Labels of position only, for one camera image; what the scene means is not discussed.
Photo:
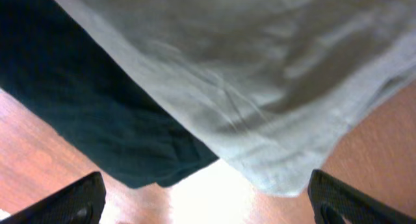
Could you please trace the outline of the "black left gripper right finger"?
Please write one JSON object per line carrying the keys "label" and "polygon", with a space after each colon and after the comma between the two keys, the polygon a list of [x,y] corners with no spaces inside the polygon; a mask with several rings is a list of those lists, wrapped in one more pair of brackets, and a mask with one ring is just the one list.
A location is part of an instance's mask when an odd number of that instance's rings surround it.
{"label": "black left gripper right finger", "polygon": [[313,170],[307,193],[317,224],[415,224],[415,218],[373,199],[320,169]]}

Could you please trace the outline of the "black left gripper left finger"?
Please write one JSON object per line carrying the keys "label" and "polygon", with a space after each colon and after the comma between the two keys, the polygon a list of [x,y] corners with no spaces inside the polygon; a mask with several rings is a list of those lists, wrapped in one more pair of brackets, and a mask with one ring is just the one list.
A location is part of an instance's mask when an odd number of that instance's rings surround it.
{"label": "black left gripper left finger", "polygon": [[103,177],[95,171],[5,218],[1,224],[98,224],[105,197]]}

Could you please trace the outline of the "khaki green shorts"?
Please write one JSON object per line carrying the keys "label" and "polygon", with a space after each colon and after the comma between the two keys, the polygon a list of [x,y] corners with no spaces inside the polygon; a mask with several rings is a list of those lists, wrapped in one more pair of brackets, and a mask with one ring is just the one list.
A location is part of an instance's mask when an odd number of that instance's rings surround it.
{"label": "khaki green shorts", "polygon": [[161,107],[295,197],[415,79],[415,0],[55,0]]}

